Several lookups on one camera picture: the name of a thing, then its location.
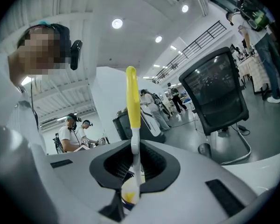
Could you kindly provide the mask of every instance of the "desk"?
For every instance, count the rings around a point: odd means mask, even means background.
[[[193,105],[193,101],[192,101],[192,100],[187,101],[186,103],[183,103],[183,104],[187,107],[188,110],[190,109],[192,112],[193,112],[193,110],[195,110],[195,107],[194,107],[194,105]]]
[[[244,60],[239,66],[239,76],[241,79],[245,75],[249,75],[252,77],[252,85],[254,94],[261,94],[262,99],[265,99],[266,93],[271,92],[269,90],[270,80],[267,76],[266,70],[261,62],[259,55],[256,53],[253,56]]]

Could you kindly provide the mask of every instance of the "jeans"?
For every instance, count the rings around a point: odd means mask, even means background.
[[[265,67],[267,76],[269,77],[272,89],[272,97],[274,99],[278,99],[279,86],[275,68],[277,69],[280,77],[280,56],[269,34],[266,34],[255,45],[255,48]]]
[[[180,104],[180,106],[181,106],[182,108],[184,108],[185,110],[187,110],[187,107],[182,103],[181,99],[179,99],[178,95],[173,96],[172,101],[173,101],[173,103],[174,103],[175,106],[176,106],[177,112],[179,112],[179,113],[181,112],[181,109],[180,109],[180,107],[179,107],[178,104]]]
[[[164,120],[163,116],[161,115],[160,111],[151,111],[154,118],[159,122],[162,130],[168,130],[170,127],[167,125],[166,121]]]

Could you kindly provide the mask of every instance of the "yellow handle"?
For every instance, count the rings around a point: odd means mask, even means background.
[[[133,66],[126,69],[126,102],[131,128],[140,128],[140,98],[136,69]]]

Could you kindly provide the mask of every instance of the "black strap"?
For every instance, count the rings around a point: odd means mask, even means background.
[[[37,130],[38,130],[38,115],[37,115],[37,113],[35,112],[34,107],[33,107],[32,81],[30,82],[30,92],[31,92],[32,111],[33,111],[33,114],[34,114],[34,117],[35,117],[36,126],[37,126]]]
[[[78,141],[78,143],[79,143],[79,146],[81,146],[81,144],[80,144],[80,142],[79,142],[79,139],[78,139],[78,137],[76,136],[75,131],[74,131],[74,135],[75,135],[75,137],[76,137],[76,139],[77,139],[77,141]]]

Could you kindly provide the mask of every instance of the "chair backrest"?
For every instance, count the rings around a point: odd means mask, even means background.
[[[193,100],[206,135],[249,118],[228,47],[196,62],[179,80]]]

